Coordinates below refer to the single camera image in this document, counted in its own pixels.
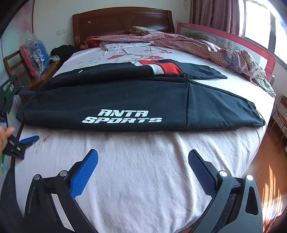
plaid blanket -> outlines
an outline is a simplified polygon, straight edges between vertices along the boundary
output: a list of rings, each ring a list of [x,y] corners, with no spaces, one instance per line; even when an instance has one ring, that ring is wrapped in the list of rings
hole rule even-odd
[[[131,34],[125,35],[111,35],[99,37],[90,36],[84,41],[85,45],[81,48],[88,48],[89,40],[113,42],[150,42],[154,46],[172,48],[179,51],[191,53],[204,59],[211,60],[217,65],[226,67],[233,72],[243,75],[250,82],[257,86],[260,86],[271,96],[275,96],[275,92],[273,91],[272,87],[270,85],[267,85],[268,81],[266,80],[265,73],[263,74],[263,77],[261,77],[265,80],[265,82],[255,82],[253,80],[254,76],[250,73],[250,66],[247,65],[244,50],[226,50],[205,40],[195,40],[193,38],[187,38],[182,35],[168,34],[137,26],[132,27],[130,32]]]

silver bolt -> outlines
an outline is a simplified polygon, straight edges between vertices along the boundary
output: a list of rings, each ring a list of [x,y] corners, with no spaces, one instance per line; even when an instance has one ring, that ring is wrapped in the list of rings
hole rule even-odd
[[[219,174],[222,176],[222,177],[226,177],[227,176],[227,173],[225,171],[220,171]]]
[[[250,180],[250,181],[253,180],[253,176],[252,176],[252,175],[247,175],[246,178],[247,178],[248,180]]]
[[[40,179],[40,175],[34,175],[34,180]]]
[[[60,172],[60,176],[62,176],[62,177],[66,176],[67,174],[68,174],[67,171],[61,171]]]

mattress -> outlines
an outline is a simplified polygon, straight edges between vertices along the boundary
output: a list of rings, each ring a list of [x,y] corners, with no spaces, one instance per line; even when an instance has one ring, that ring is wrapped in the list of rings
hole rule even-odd
[[[206,196],[188,164],[196,149],[218,170],[241,177],[250,165],[266,131],[274,98],[244,77],[208,60],[155,46],[105,51],[93,48],[75,53],[55,74],[103,63],[173,59],[208,65],[228,79],[197,80],[252,101],[266,125],[226,132],[92,132],[50,130],[25,126],[21,139],[40,140],[16,160],[16,197],[24,214],[28,190],[35,174],[56,176],[96,149],[99,163],[83,194],[76,198],[84,214],[100,233],[161,232],[187,229],[205,210]],[[53,195],[65,227],[72,230],[59,200]]]

wooden headboard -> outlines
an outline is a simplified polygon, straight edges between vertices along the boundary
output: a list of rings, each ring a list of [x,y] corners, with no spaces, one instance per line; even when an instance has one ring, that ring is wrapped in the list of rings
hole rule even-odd
[[[145,7],[113,7],[73,15],[74,43],[89,36],[128,34],[133,26],[174,33],[171,11]]]

wall outlet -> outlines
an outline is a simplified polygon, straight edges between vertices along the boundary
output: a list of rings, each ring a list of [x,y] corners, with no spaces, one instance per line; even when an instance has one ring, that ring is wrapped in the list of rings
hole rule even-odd
[[[61,30],[57,31],[57,35],[61,35],[63,33],[67,32],[66,28],[62,28]]]

